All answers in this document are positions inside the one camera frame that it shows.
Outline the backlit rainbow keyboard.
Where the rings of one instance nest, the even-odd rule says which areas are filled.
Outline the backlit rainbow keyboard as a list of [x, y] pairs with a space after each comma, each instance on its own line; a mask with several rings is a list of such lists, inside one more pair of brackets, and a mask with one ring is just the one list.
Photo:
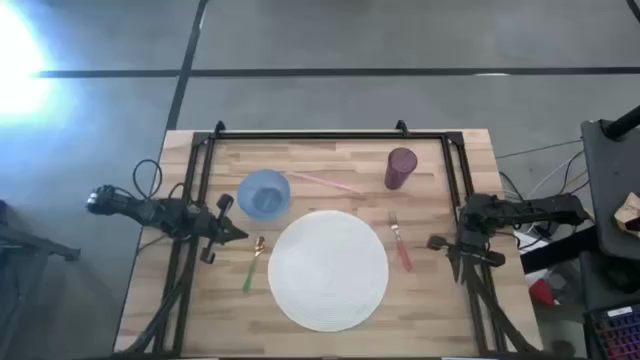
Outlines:
[[584, 320], [591, 359], [640, 360], [640, 304], [595, 309]]

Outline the silver fork with red handle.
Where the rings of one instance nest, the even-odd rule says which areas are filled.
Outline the silver fork with red handle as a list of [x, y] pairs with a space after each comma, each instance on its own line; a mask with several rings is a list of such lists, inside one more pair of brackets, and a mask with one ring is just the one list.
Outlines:
[[402, 259], [403, 267], [407, 272], [410, 272], [412, 270], [412, 263], [402, 239], [400, 225], [394, 212], [389, 213], [389, 226], [391, 231], [394, 233], [398, 253]]

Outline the white paper sheet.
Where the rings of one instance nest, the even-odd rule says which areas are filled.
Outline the white paper sheet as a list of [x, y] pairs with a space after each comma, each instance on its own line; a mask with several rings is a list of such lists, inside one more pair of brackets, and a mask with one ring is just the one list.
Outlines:
[[536, 236], [533, 233], [515, 231], [514, 235], [517, 238], [516, 245], [520, 253], [526, 253], [548, 244], [548, 241], [545, 238]]

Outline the black desk pole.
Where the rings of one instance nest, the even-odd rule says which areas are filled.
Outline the black desk pole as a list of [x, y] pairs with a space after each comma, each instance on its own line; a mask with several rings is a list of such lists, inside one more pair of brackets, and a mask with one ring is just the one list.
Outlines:
[[600, 125], [603, 134], [607, 138], [617, 141], [634, 128], [640, 126], [640, 105], [615, 121], [601, 120]]

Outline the white round woven placemat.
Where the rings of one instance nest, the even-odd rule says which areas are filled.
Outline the white round woven placemat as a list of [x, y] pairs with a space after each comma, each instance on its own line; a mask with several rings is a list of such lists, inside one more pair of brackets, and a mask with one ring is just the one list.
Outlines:
[[340, 332], [367, 320], [382, 303], [388, 257], [360, 218], [316, 211], [280, 234], [269, 258], [268, 282], [291, 321], [317, 332]]

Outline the dark grey side desk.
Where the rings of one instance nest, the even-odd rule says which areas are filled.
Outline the dark grey side desk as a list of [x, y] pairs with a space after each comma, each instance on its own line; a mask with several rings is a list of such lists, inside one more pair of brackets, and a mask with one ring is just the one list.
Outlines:
[[580, 129], [600, 249], [640, 260], [640, 239], [623, 231], [614, 217], [630, 193], [640, 195], [640, 129], [617, 141], [605, 136], [600, 122], [585, 121]]

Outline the crumpled brown paper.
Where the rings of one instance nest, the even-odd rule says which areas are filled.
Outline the crumpled brown paper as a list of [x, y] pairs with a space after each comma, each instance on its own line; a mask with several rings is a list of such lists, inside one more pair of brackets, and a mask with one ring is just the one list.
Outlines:
[[620, 230], [640, 239], [640, 195], [628, 194], [625, 202], [614, 213], [614, 219]]

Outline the black aluminium rig frame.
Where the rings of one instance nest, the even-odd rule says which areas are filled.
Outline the black aluminium rig frame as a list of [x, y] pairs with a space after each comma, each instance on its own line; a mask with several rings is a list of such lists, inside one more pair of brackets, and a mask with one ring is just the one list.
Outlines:
[[[401, 188], [385, 186], [389, 153], [412, 150], [416, 169]], [[162, 191], [186, 183], [188, 194], [214, 204], [235, 194], [251, 172], [297, 172], [347, 185], [356, 195], [287, 176], [291, 202], [271, 221], [248, 217], [239, 207], [233, 223], [249, 234], [215, 250], [212, 264], [196, 244], [173, 244], [153, 229], [141, 238], [114, 347], [128, 349], [160, 306], [170, 284], [185, 290], [171, 309], [154, 358], [234, 357], [440, 357], [507, 350], [504, 330], [467, 288], [456, 283], [448, 259], [431, 251], [431, 235], [452, 238], [456, 215], [474, 193], [500, 194], [502, 184], [485, 130], [172, 131], [160, 157]], [[269, 256], [256, 264], [251, 289], [242, 291], [259, 236], [273, 249], [296, 219], [338, 210], [366, 222], [382, 242], [389, 282], [380, 306], [358, 326], [335, 333], [306, 329], [279, 309], [268, 282]], [[412, 263], [398, 253], [389, 213], [394, 212]]]

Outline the small red object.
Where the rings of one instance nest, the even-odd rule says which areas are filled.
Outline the small red object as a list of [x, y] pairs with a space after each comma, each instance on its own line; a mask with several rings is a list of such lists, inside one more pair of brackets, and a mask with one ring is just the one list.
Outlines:
[[543, 278], [534, 281], [533, 284], [529, 286], [529, 293], [534, 300], [546, 306], [553, 307], [555, 305], [552, 289]]

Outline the light blue plastic bowl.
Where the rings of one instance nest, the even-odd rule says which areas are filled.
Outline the light blue plastic bowl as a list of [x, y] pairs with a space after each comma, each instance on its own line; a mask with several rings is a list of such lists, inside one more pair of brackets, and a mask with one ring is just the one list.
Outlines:
[[278, 171], [263, 169], [249, 173], [237, 188], [237, 203], [253, 219], [273, 220], [289, 208], [291, 189]]

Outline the black wheeled stand base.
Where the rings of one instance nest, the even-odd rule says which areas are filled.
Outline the black wheeled stand base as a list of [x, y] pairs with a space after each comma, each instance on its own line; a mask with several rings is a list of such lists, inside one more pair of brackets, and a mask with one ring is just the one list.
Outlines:
[[81, 251], [9, 225], [9, 206], [0, 200], [0, 360], [4, 360], [48, 259], [76, 261]]

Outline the purple plastic tumbler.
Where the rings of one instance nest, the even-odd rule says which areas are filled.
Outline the purple plastic tumbler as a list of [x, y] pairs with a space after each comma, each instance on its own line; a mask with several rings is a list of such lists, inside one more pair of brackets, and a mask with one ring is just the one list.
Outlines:
[[418, 159], [412, 150], [403, 147], [393, 149], [387, 159], [385, 186], [390, 190], [401, 188], [417, 165]]

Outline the gold spoon with green handle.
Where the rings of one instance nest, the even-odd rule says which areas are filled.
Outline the gold spoon with green handle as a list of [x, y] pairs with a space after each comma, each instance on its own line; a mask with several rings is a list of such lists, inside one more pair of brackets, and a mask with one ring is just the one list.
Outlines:
[[266, 249], [266, 240], [263, 236], [259, 236], [254, 244], [254, 254], [248, 268], [247, 276], [243, 283], [242, 291], [244, 293], [248, 293], [251, 289], [252, 280], [256, 270], [256, 264], [257, 264], [258, 258], [264, 252], [265, 249]]

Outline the pink drinking straw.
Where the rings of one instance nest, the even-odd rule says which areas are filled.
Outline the pink drinking straw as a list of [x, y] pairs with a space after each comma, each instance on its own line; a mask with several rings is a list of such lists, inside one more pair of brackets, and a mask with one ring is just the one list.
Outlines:
[[307, 180], [307, 181], [310, 181], [310, 182], [321, 184], [323, 186], [332, 187], [332, 188], [335, 188], [335, 189], [340, 189], [342, 191], [346, 191], [346, 192], [349, 192], [349, 193], [352, 193], [352, 194], [356, 194], [356, 195], [360, 195], [360, 196], [364, 195], [363, 192], [361, 192], [361, 191], [359, 191], [359, 190], [357, 190], [355, 188], [349, 187], [347, 185], [343, 185], [343, 184], [332, 182], [332, 181], [329, 181], [329, 180], [317, 178], [317, 177], [306, 175], [306, 174], [303, 174], [303, 173], [284, 172], [284, 174], [286, 174], [287, 176], [291, 176], [291, 177], [295, 177], [295, 178], [299, 178], [299, 179], [304, 179], [304, 180]]

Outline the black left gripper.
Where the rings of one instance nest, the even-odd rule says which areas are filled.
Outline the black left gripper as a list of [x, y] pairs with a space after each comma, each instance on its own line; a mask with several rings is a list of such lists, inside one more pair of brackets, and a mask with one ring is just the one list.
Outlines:
[[207, 264], [213, 263], [215, 259], [213, 245], [215, 243], [225, 244], [248, 237], [245, 231], [236, 227], [227, 217], [227, 213], [231, 209], [233, 202], [234, 199], [231, 195], [221, 195], [216, 203], [220, 210], [218, 216], [211, 213], [206, 204], [202, 204], [199, 207], [199, 212], [194, 222], [194, 233], [199, 237], [209, 239], [208, 244], [201, 251], [200, 260], [202, 262]]

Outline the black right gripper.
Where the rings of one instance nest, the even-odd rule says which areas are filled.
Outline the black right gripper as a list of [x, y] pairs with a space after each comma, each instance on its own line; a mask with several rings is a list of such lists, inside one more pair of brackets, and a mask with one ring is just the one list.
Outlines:
[[468, 272], [471, 268], [470, 257], [491, 267], [500, 267], [506, 262], [503, 254], [487, 250], [484, 246], [477, 247], [460, 241], [449, 242], [446, 238], [437, 235], [432, 235], [428, 239], [427, 248], [434, 251], [442, 249], [446, 251], [454, 281], [458, 282], [460, 280], [461, 285], [465, 285], [468, 279]]

